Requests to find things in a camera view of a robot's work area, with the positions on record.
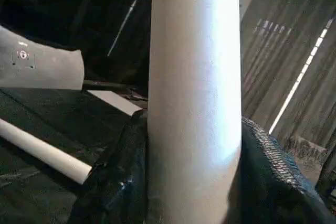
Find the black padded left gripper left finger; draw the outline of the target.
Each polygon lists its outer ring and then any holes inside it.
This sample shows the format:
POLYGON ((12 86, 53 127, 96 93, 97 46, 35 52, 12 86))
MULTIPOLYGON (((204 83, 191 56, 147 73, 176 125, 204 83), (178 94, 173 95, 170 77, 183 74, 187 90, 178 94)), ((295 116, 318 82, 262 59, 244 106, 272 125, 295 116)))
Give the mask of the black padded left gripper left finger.
POLYGON ((144 222, 147 118, 146 110, 134 112, 94 163, 72 207, 71 223, 144 222))

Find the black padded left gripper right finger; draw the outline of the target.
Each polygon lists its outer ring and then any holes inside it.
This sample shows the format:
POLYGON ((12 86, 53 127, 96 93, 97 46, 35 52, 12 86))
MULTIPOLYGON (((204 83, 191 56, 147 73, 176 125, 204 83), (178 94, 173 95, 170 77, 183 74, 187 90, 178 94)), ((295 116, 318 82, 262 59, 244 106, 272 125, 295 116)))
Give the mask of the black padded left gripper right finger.
POLYGON ((228 223, 335 223, 335 216, 277 139, 243 116, 229 121, 238 134, 239 162, 228 194, 228 223))

